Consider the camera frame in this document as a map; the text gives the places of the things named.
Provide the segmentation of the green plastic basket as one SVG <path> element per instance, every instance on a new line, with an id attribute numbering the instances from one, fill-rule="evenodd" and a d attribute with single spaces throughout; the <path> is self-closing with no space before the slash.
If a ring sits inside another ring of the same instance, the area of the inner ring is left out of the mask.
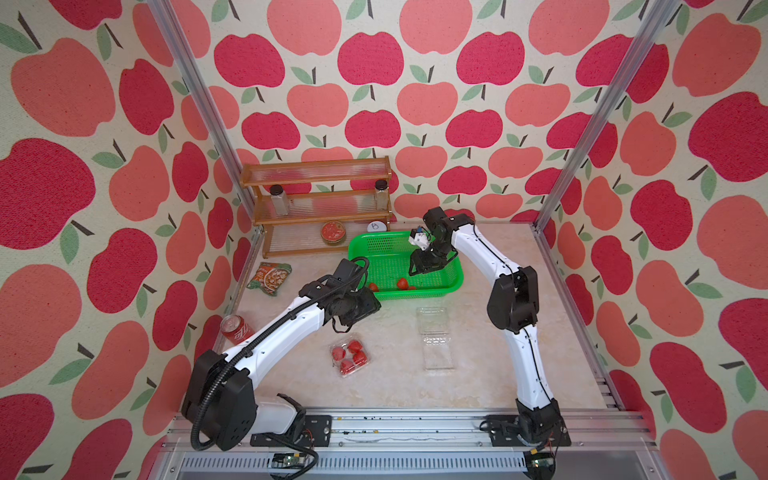
<path id="1" fill-rule="evenodd" d="M 442 270 L 411 276 L 410 257 L 416 247 L 408 239 L 408 231 L 367 233 L 354 238 L 348 246 L 350 260 L 368 259 L 367 276 L 361 285 L 374 285 L 379 301 L 442 297 L 463 285 L 464 272 L 458 258 Z"/>

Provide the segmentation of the clear clamshell container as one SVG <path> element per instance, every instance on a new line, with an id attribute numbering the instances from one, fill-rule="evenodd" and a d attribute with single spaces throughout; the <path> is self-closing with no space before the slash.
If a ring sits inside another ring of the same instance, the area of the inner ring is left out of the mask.
<path id="1" fill-rule="evenodd" d="M 351 353 L 349 353 L 349 352 L 347 351 L 347 349 L 346 349 L 346 346 L 347 346 L 347 344 L 348 344 L 350 341 L 352 341 L 352 340 L 357 340 L 357 341 L 359 341 L 359 342 L 362 344 L 362 346 L 363 346 L 363 350 L 362 350 L 362 351 L 364 351 L 364 352 L 366 353 L 366 355 L 367 355 L 367 357 L 368 357 L 368 362 L 367 362 L 367 364 L 366 364 L 366 365 L 363 365 L 363 366 L 356 366 L 356 370 L 355 370 L 353 373 L 351 373 L 351 374 L 349 374 L 349 375 L 347 375 L 347 376 L 342 376 L 342 375 L 341 375 L 341 373 L 340 373 L 340 370 L 339 370 L 339 365 L 340 365 L 340 363 L 341 363 L 341 362 L 342 362 L 344 359 L 349 359 L 349 360 L 352 360 L 352 361 L 353 361 L 353 355 L 354 355 L 354 354 L 351 354 Z M 344 358 L 344 359 L 342 359 L 341 361 L 335 361 L 335 360 L 333 359 L 333 357 L 332 357 L 332 350 L 333 350 L 334 348 L 336 348 L 336 347 L 342 347 L 342 348 L 344 348 L 344 349 L 345 349 L 345 351 L 346 351 L 346 356 L 345 356 L 345 358 Z M 366 367 L 367 367 L 367 366 L 368 366 L 368 365 L 371 363 L 371 360 L 372 360 L 372 358 L 371 358 L 371 355 L 370 355 L 370 353 L 369 353 L 369 351 L 368 351 L 368 349 L 367 349 L 367 347 L 366 347 L 366 345 L 365 345 L 364 341 L 361 339 L 361 337 L 360 337 L 359 335 L 349 335 L 349 336 L 347 336 L 347 337 L 343 338 L 341 341 L 339 341 L 339 342 L 336 342 L 336 343 L 332 344 L 332 345 L 329 347 L 329 354 L 330 354 L 330 358 L 331 358 L 331 361 L 332 361 L 332 366 L 333 366 L 333 368 L 335 369 L 335 371 L 336 371 L 336 372 L 337 372 L 337 373 L 340 375 L 340 377 L 341 377 L 341 378 L 346 378 L 346 377 L 349 377 L 350 375 L 353 375 L 353 374 L 355 374 L 357 371 L 359 371 L 359 370 L 361 370 L 361 369 L 363 369 L 363 368 L 366 368 Z"/>
<path id="2" fill-rule="evenodd" d="M 424 370 L 430 374 L 454 369 L 451 350 L 450 319 L 446 308 L 427 306 L 416 310 Z"/>

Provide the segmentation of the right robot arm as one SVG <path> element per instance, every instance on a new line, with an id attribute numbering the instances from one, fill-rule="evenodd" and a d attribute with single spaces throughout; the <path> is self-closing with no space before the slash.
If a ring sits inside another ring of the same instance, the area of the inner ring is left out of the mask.
<path id="1" fill-rule="evenodd" d="M 424 225 L 413 229 L 409 242 L 411 276 L 444 269 L 457 255 L 466 256 L 490 283 L 486 312 L 504 333 L 517 384 L 515 431 L 526 445 L 539 446 L 566 438 L 567 427 L 549 388 L 538 346 L 538 275 L 492 245 L 465 214 L 450 216 L 440 207 L 427 211 Z"/>

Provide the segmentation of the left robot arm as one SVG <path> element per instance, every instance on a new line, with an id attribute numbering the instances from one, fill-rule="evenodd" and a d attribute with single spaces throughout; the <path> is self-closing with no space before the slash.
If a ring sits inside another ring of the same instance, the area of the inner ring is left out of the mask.
<path id="1" fill-rule="evenodd" d="M 380 302 L 365 286 L 366 257 L 343 259 L 332 274 L 302 287 L 267 326 L 223 353 L 208 350 L 194 363 L 181 414 L 191 422 L 196 451 L 227 451 L 254 435 L 296 444 L 305 430 L 305 409 L 280 394 L 259 403 L 255 389 L 269 371 L 304 338 L 330 323 L 349 330 L 378 312 Z"/>

